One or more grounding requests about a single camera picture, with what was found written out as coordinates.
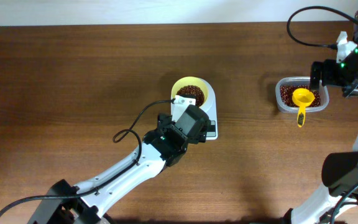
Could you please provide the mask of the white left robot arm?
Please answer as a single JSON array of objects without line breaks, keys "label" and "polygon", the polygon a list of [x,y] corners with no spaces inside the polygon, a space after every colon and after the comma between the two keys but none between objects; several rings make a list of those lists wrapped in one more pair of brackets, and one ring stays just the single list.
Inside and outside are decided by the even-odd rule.
[{"label": "white left robot arm", "polygon": [[61,180],[30,217],[29,223],[106,223],[106,212],[144,181],[171,167],[186,153],[189,144],[216,139],[216,109],[194,105],[160,114],[157,127],[149,131],[127,157],[99,175],[71,186]]}]

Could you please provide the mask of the yellow measuring scoop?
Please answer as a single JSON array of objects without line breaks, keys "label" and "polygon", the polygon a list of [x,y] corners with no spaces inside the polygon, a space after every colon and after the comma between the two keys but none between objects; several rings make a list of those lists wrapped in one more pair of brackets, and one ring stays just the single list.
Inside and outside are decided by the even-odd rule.
[{"label": "yellow measuring scoop", "polygon": [[302,128],[306,118],[306,108],[314,101],[314,94],[305,88],[298,88],[293,92],[292,100],[298,107],[298,114],[296,123],[299,128]]}]

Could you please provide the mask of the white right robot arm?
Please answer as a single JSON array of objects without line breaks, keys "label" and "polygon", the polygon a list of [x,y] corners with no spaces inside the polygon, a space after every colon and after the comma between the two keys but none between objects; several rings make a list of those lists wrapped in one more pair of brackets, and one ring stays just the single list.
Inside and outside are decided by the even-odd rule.
[{"label": "white right robot arm", "polygon": [[[328,9],[354,24],[354,35],[347,40],[346,32],[341,32],[336,43],[327,47],[337,52],[336,59],[313,62],[308,77],[286,77],[275,87],[277,106],[284,113],[297,114],[299,127],[305,122],[307,112],[317,112],[328,105],[328,86],[338,86],[345,98],[358,96],[358,11],[349,16],[333,8]],[[308,85],[320,91],[322,106],[317,108],[289,107],[282,100],[283,86]],[[348,152],[329,154],[321,171],[322,183],[300,206],[289,209],[280,223],[334,223],[346,210],[358,206],[358,134]]]}]

